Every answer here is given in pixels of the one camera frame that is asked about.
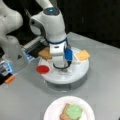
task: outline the white round platform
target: white round platform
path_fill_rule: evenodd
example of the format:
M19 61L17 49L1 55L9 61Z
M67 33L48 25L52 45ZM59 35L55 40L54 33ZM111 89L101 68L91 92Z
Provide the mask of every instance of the white round platform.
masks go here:
M41 58L38 65L46 65L50 68L47 74L41 74L42 77L50 83L59 85L71 84L84 77L89 69L89 60L79 61L75 55L81 50L72 47L72 51L74 59L71 66L65 71L55 69L51 60L46 61Z

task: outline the gray table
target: gray table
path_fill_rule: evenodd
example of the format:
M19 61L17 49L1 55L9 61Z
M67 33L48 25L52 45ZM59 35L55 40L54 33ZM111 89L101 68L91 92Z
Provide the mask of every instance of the gray table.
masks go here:
M48 105L61 96L87 101L96 120L120 117L120 49L69 33L73 47L91 54L87 80L76 90L58 92L48 88L35 68L39 58L21 70L14 82L0 87L0 120L43 120Z

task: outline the blue part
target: blue part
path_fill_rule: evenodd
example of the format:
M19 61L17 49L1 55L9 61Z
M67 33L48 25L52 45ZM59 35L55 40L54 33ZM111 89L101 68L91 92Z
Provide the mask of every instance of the blue part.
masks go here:
M72 61L72 59L73 59L73 52L69 48L65 49L65 59L68 61Z
M50 12L53 12L53 9L50 9Z
M66 42L67 43L67 45L68 45L68 40L67 40L67 38L65 38L64 40L62 40L62 41L60 41L60 42L50 42L50 41L48 41L50 44L53 44L53 45L57 45L57 44L61 44L61 43L63 43L63 42Z

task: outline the red object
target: red object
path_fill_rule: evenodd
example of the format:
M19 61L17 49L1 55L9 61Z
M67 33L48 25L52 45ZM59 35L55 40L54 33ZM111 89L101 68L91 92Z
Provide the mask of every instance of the red object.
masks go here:
M49 67L46 66L46 65L40 65L36 68L37 72L40 73L40 74L46 74L49 72Z

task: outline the dark background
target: dark background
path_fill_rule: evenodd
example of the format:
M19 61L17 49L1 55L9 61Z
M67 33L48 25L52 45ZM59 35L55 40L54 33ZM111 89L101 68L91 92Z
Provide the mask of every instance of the dark background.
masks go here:
M24 45L35 37L29 28L25 9L31 15L42 9L35 0L4 2L23 16L23 26L11 34ZM72 31L120 48L120 0L57 0L57 5L63 13L66 33Z

